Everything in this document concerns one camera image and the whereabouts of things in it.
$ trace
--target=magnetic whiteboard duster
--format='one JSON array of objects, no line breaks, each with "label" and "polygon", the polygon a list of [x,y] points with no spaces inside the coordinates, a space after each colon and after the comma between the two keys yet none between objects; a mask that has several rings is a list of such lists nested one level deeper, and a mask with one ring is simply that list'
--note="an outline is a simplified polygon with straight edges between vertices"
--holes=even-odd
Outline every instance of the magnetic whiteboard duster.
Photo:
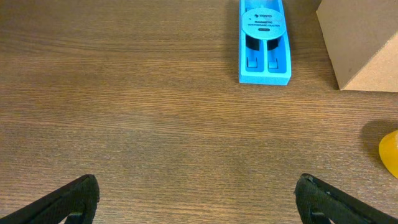
[{"label": "magnetic whiteboard duster", "polygon": [[282,0],[240,0],[239,82],[287,85],[291,76]]}]

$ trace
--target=box side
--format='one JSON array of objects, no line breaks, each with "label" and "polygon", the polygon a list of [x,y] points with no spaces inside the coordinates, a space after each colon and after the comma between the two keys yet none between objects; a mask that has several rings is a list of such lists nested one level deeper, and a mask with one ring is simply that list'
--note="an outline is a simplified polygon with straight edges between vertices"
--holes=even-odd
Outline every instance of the box side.
[{"label": "box side", "polygon": [[323,0],[317,14],[341,89],[398,30],[398,1]]},{"label": "box side", "polygon": [[344,87],[345,90],[398,92],[398,32]]}]

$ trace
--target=yellow object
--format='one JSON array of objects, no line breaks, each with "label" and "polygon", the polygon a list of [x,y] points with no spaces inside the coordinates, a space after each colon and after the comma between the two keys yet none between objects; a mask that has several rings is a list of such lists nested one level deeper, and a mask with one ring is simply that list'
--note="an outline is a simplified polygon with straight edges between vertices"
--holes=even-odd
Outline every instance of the yellow object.
[{"label": "yellow object", "polygon": [[398,178],[398,131],[388,134],[381,140],[379,153],[387,170]]}]

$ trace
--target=toyo logo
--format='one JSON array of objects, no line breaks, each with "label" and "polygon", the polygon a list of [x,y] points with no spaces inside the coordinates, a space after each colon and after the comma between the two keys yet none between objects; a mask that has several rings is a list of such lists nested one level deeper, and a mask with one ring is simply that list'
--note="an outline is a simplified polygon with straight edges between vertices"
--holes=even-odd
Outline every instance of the toyo logo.
[{"label": "toyo logo", "polygon": [[272,17],[272,15],[254,15],[256,18],[258,18],[258,17],[263,17],[263,18],[271,18]]}]

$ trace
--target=brown wooden surface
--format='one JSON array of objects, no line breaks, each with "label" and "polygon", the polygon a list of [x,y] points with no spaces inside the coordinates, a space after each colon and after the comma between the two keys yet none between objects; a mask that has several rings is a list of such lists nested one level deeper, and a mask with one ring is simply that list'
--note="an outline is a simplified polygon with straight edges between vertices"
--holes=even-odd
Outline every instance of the brown wooden surface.
[{"label": "brown wooden surface", "polygon": [[398,217],[398,96],[337,90],[319,2],[279,87],[238,83],[237,1],[0,1],[0,217],[95,174],[95,223],[300,223],[303,172]]}]

